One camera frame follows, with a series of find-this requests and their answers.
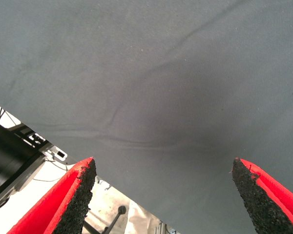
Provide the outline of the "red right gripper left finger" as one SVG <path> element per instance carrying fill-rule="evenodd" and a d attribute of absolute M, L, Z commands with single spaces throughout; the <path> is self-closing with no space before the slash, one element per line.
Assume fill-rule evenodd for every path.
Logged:
<path fill-rule="evenodd" d="M 96 175 L 94 158 L 79 161 L 8 233 L 80 234 Z"/>

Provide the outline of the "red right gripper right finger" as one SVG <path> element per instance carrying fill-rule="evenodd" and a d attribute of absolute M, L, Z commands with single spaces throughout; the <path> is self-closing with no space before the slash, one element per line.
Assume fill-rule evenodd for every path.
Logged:
<path fill-rule="evenodd" d="M 293 234 L 293 193 L 256 164 L 235 158 L 232 179 L 258 234 Z"/>

